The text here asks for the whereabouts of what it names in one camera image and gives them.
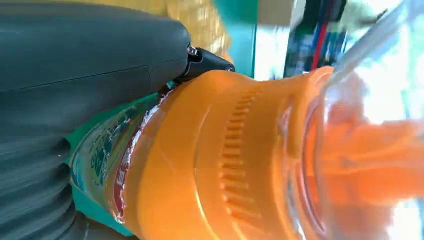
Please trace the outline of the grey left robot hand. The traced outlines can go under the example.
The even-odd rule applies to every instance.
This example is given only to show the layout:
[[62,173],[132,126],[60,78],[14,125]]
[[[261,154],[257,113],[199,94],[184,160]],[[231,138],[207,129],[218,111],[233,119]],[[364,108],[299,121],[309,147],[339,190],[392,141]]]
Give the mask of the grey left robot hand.
[[0,142],[60,138],[106,109],[234,66],[177,20],[79,2],[0,3]]

